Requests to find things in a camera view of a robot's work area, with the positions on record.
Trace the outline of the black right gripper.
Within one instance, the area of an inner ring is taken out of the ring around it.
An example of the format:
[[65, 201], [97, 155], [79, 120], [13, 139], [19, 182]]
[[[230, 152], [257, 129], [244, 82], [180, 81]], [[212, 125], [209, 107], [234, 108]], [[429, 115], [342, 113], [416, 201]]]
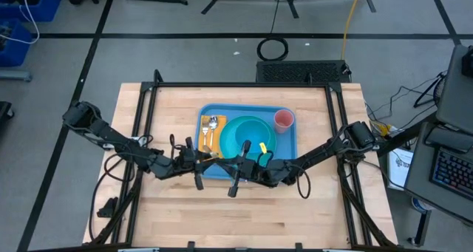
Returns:
[[221, 163], [217, 163], [234, 180], [228, 190], [229, 197], [237, 196], [241, 179], [273, 188], [289, 177], [294, 168], [292, 160], [270, 160], [266, 166], [261, 166], [255, 160], [247, 158], [250, 147], [251, 142], [246, 140], [240, 156], [221, 159]]

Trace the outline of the fork with orange handle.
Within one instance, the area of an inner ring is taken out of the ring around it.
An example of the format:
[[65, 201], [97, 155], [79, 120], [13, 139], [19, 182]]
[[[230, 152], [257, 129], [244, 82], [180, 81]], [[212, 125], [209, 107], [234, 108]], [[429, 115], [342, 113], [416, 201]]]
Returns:
[[205, 116], [202, 120], [203, 146], [206, 146], [209, 123], [210, 123], [210, 117]]

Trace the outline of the blue plastic tray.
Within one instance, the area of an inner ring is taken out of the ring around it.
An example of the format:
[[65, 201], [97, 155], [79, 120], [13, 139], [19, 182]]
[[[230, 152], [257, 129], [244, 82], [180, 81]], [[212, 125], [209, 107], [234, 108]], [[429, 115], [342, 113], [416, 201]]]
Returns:
[[[250, 106], [237, 105], [229, 103], [210, 103], [201, 108], [199, 116], [202, 115], [224, 115], [227, 117], [227, 123], [239, 116], [255, 116], [266, 121], [276, 133], [276, 151], [273, 160], [283, 159], [291, 160], [298, 157], [297, 152], [297, 131], [296, 121], [285, 132], [278, 133], [274, 128], [274, 115], [280, 109], [286, 109], [278, 106]], [[203, 173], [203, 178], [214, 180], [229, 180], [228, 174], [218, 165], [213, 165]]]

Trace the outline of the grey monitor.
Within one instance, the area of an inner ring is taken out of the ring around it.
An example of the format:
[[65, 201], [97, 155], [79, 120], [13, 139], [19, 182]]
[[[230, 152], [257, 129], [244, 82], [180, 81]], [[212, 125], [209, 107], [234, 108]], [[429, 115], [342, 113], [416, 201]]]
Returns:
[[473, 134], [473, 46], [453, 49], [436, 118]]

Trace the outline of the blue plastic storage bin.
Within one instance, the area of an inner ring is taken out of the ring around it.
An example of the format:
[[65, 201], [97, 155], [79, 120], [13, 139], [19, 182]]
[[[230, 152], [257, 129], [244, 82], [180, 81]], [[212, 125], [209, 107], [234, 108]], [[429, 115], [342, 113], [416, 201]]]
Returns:
[[0, 19], [0, 67], [21, 66], [31, 41], [30, 31], [18, 19]]
[[0, 0], [0, 19], [16, 18], [20, 21], [52, 21], [61, 0]]

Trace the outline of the spoon with orange handle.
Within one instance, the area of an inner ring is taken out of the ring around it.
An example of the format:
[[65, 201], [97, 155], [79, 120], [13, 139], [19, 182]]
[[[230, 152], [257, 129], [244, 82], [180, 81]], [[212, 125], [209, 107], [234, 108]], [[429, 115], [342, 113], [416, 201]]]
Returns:
[[214, 131], [218, 127], [218, 117], [216, 115], [212, 115], [210, 117], [209, 126], [210, 126], [210, 129], [211, 129], [210, 148], [212, 149], [213, 148], [213, 143], [214, 143]]

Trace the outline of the black wrist rest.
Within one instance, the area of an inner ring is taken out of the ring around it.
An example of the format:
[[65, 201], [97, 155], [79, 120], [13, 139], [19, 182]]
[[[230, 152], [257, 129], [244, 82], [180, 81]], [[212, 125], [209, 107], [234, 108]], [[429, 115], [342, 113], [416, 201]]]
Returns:
[[434, 128], [427, 134], [424, 143], [466, 153], [473, 148], [473, 136], [447, 129]]

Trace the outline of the black perforated computer case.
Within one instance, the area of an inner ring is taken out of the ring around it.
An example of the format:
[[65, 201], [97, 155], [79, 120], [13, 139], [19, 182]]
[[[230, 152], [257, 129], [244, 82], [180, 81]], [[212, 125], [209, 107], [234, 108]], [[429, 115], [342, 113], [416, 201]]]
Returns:
[[260, 61], [256, 65], [258, 83], [325, 84], [351, 82], [345, 61]]

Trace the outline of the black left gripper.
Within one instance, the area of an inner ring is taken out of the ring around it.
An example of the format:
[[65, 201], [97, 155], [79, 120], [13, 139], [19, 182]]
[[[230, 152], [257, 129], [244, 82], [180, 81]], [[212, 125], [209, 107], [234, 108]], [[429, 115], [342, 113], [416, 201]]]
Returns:
[[209, 154], [194, 149], [191, 137], [186, 138], [185, 145], [175, 145], [174, 137], [170, 137], [171, 141], [171, 152], [175, 149], [179, 151], [179, 154], [174, 159], [167, 158], [160, 155], [157, 164], [157, 179], [166, 180], [176, 176], [182, 176], [183, 174], [193, 173], [194, 182], [197, 190], [203, 190], [202, 173], [213, 164], [218, 164], [219, 160], [204, 160], [205, 155]]

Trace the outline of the black floor stand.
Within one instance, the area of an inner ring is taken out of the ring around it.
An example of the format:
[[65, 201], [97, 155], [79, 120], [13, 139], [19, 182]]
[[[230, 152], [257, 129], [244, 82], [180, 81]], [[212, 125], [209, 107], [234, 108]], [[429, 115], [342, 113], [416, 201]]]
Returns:
[[[415, 100], [415, 102], [413, 104], [413, 107], [418, 108], [420, 106], [423, 106], [423, 105], [431, 103], [431, 102], [434, 102], [435, 104], [437, 104], [438, 100], [440, 99], [440, 93], [437, 93], [438, 87], [440, 86], [440, 84], [443, 83], [445, 77], [446, 77], [446, 71], [440, 72], [435, 77], [433, 82]], [[427, 97], [427, 96], [431, 96], [431, 98], [426, 100], [426, 101], [422, 101], [422, 99]]]

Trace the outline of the grey desk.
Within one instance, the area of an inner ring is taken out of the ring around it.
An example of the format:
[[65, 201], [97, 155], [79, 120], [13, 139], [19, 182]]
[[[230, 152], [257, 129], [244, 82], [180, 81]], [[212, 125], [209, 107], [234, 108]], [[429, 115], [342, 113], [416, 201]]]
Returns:
[[[445, 129], [432, 123], [422, 124], [404, 188], [414, 198], [430, 204], [467, 225], [473, 226], [473, 201], [429, 181], [435, 149], [442, 147], [430, 146], [424, 143], [427, 134], [434, 128]], [[445, 149], [473, 160], [473, 148], [466, 153]]]

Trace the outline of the grey bar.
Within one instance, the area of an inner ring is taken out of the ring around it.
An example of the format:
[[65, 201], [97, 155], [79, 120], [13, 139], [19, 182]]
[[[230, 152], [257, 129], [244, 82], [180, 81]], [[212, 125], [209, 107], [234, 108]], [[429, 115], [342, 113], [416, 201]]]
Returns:
[[28, 71], [0, 70], [0, 80], [15, 80], [30, 82], [33, 79]]

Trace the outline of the white paper sheet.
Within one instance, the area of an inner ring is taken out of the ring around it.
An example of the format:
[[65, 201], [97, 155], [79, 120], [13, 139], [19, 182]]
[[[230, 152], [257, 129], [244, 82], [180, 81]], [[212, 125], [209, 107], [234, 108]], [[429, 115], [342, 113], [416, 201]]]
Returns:
[[403, 149], [394, 149], [388, 154], [388, 188], [403, 191], [412, 158], [413, 153]]

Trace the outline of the black bracket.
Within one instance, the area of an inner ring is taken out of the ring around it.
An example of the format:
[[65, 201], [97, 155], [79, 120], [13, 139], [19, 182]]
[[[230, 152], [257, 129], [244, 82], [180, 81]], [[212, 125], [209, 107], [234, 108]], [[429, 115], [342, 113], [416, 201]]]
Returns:
[[100, 218], [111, 218], [115, 212], [118, 203], [117, 197], [109, 198], [102, 208], [99, 208], [96, 212], [97, 217]]

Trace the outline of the teal blue bowl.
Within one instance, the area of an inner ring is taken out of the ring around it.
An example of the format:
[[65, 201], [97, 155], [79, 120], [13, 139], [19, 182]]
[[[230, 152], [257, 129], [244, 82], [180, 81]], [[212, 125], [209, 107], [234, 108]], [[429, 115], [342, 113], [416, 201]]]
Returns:
[[246, 140], [251, 142], [250, 153], [260, 153], [260, 143], [268, 144], [270, 141], [270, 130], [264, 121], [245, 120], [237, 128], [235, 139], [239, 145], [243, 145]]

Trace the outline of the teal plate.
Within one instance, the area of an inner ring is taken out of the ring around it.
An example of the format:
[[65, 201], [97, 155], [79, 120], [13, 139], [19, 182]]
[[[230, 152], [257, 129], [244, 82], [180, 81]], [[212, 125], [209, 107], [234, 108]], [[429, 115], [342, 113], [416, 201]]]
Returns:
[[[222, 151], [222, 154], [223, 154], [224, 158], [232, 158], [232, 157], [236, 157], [237, 155], [241, 155], [242, 146], [239, 145], [236, 142], [235, 132], [236, 132], [237, 127], [245, 120], [264, 121], [263, 119], [255, 117], [255, 116], [239, 116], [237, 118], [234, 118], [234, 119], [230, 120], [225, 125], [225, 127], [222, 130], [222, 133], [220, 134], [220, 148], [221, 148], [221, 151]], [[264, 122], [266, 123], [266, 126], [270, 130], [270, 134], [271, 134], [270, 141], [265, 146], [266, 146], [267, 150], [275, 152], [276, 151], [276, 144], [277, 144], [276, 133], [273, 130], [273, 128], [271, 126], [269, 126], [269, 124], [266, 121], [264, 121]], [[261, 153], [262, 153], [262, 151], [260, 153], [250, 153], [250, 152], [248, 152], [247, 158], [249, 158], [251, 160], [256, 160], [257, 157]]]

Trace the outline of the pink cup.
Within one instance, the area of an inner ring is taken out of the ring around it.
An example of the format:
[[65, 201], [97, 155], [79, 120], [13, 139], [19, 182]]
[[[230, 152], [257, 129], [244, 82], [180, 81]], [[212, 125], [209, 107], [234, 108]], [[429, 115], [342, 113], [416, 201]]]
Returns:
[[285, 133], [294, 123], [294, 115], [288, 109], [280, 109], [273, 117], [275, 130], [282, 134]]

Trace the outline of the black backlit keyboard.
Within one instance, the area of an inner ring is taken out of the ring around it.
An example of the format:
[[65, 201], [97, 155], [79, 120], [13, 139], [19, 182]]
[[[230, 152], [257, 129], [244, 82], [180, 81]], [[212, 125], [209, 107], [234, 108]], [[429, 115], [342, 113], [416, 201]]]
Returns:
[[473, 201], [473, 160], [436, 148], [429, 181]]

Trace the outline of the black rig frame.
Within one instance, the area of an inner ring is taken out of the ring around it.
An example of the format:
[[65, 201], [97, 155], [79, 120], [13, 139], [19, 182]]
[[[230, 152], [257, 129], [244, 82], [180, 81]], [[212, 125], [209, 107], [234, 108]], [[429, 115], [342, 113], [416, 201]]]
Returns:
[[[367, 121], [359, 84], [342, 84], [338, 102], [322, 88], [220, 83], [207, 86], [161, 85], [149, 129], [152, 146], [169, 151], [170, 135], [178, 143], [193, 137], [199, 110], [209, 103], [283, 106], [296, 117], [298, 152], [323, 144], [346, 119]], [[235, 198], [230, 182], [210, 180], [197, 190], [192, 174], [158, 180], [145, 174], [136, 214], [125, 213], [112, 242], [130, 241], [135, 247], [182, 248], [349, 248], [364, 242], [361, 219], [353, 212], [355, 236], [350, 236], [336, 159], [312, 167], [299, 185], [266, 188], [241, 183]]]

